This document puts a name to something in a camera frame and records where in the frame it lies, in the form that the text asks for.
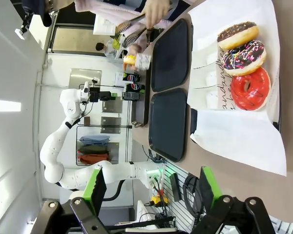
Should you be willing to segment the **person's right hand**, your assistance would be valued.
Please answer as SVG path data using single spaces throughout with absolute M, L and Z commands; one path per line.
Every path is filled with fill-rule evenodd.
M 129 46 L 128 48 L 128 55 L 133 55 L 133 56 L 136 56 L 138 53 L 142 53 L 142 48 L 140 45 L 138 44 L 132 44 Z

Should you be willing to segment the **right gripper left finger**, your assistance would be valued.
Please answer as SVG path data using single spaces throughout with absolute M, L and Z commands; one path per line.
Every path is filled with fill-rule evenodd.
M 82 196 L 74 197 L 65 204 L 46 201 L 36 219 L 38 234 L 67 234 L 77 228 L 83 234 L 108 234 L 110 231 L 100 221 L 98 214 L 104 201 L 114 200 L 116 194 L 105 198 L 106 185 L 128 179 L 128 167 L 102 167 L 93 171 Z

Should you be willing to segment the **person's left hand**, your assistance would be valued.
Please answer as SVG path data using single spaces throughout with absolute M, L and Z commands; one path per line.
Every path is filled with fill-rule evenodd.
M 168 14 L 169 9 L 169 0 L 147 0 L 141 12 L 145 16 L 146 28 L 167 28 L 170 21 L 164 17 Z

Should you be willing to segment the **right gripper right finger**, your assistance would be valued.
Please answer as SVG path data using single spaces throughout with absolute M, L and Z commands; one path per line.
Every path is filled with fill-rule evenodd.
M 196 234 L 219 234 L 225 226 L 233 226 L 239 234 L 275 233 L 262 199 L 240 201 L 222 194 L 210 167 L 201 167 L 199 189 L 206 215 L 195 226 Z

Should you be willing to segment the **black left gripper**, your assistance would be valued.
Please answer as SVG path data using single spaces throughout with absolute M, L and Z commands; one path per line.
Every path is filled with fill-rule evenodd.
M 115 100 L 118 97 L 117 93 L 111 93 L 110 91 L 100 91 L 99 87 L 89 88 L 89 102 L 94 103 L 99 100 Z

